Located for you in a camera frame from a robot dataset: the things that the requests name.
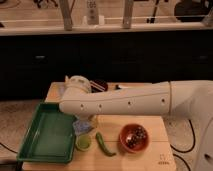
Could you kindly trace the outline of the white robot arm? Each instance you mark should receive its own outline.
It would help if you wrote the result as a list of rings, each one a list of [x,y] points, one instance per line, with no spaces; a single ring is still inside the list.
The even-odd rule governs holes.
[[[213,81],[167,81],[92,93],[87,78],[72,76],[59,108],[67,114],[195,117],[201,131],[193,171],[213,171]]]

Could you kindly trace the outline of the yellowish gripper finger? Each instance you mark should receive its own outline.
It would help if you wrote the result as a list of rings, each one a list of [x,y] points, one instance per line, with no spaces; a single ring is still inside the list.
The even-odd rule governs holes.
[[[97,128],[98,127],[98,116],[91,116],[90,123],[91,123],[92,128]]]

